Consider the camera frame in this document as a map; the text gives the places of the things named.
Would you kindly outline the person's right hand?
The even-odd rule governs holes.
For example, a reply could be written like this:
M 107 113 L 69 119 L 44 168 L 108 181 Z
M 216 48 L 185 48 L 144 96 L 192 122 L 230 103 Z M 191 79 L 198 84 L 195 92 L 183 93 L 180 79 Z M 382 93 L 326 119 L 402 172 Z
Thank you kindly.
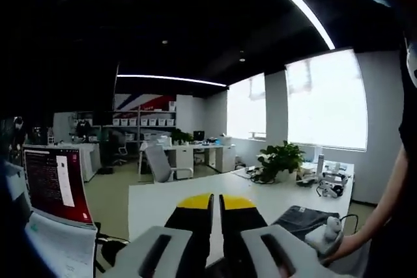
M 358 248 L 362 245 L 359 237 L 357 234 L 353 234 L 350 236 L 344 236 L 341 240 L 341 243 L 338 249 L 331 254 L 330 256 L 326 257 L 325 259 L 321 260 L 321 264 L 324 266 L 330 265 L 333 261 L 339 260 L 347 255 L 355 252 Z

